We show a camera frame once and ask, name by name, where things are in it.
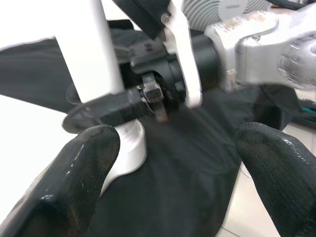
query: aluminum component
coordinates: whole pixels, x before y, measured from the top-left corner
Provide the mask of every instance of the aluminum component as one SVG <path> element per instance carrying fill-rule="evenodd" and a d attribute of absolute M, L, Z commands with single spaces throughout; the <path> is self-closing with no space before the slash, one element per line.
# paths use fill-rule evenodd
<path fill-rule="evenodd" d="M 280 15 L 273 31 L 236 46 L 237 84 L 284 84 L 316 89 L 316 3 Z"/>
<path fill-rule="evenodd" d="M 259 33 L 268 33 L 278 25 L 278 16 L 271 12 L 253 12 L 235 17 L 225 22 L 219 22 L 206 28 L 204 34 L 214 43 L 221 64 L 220 86 L 231 91 L 237 88 L 236 46 L 240 39 L 256 35 L 252 40 L 257 41 Z"/>

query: white pipe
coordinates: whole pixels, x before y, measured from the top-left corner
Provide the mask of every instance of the white pipe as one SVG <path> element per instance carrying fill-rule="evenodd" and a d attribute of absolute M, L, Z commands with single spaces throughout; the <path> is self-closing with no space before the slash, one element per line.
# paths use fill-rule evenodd
<path fill-rule="evenodd" d="M 56 38 L 81 101 L 124 90 L 110 31 L 100 0 L 59 0 Z M 137 120 L 116 128 L 120 152 L 102 193 L 118 176 L 139 168 L 146 158 L 145 132 Z"/>

